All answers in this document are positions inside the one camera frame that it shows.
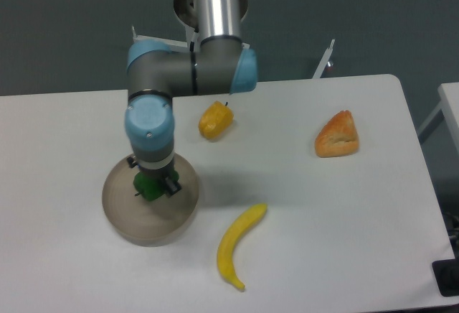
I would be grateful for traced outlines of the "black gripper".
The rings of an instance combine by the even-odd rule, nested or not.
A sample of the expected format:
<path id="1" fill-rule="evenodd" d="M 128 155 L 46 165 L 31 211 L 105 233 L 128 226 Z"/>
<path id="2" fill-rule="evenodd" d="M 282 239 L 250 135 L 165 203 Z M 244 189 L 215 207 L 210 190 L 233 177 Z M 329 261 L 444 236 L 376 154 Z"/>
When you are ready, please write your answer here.
<path id="1" fill-rule="evenodd" d="M 133 169 L 138 166 L 134 156 L 127 158 L 128 166 Z M 181 185 L 176 180 L 176 171 L 160 177 L 153 177 L 145 172 L 138 173 L 138 193 L 167 193 L 173 196 L 181 190 Z"/>

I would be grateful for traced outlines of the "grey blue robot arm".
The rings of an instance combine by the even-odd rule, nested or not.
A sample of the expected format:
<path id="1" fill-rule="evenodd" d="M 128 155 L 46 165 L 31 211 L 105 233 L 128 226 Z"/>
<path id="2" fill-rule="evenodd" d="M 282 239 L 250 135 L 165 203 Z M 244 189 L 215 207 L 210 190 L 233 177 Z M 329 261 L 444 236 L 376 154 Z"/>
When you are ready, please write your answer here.
<path id="1" fill-rule="evenodd" d="M 125 130 L 138 166 L 167 195 L 181 186 L 174 174 L 172 100 L 180 96 L 244 93 L 255 89 L 257 58 L 241 39 L 240 0 L 185 0 L 197 18 L 198 39 L 175 52 L 156 39 L 131 45 L 126 72 Z"/>

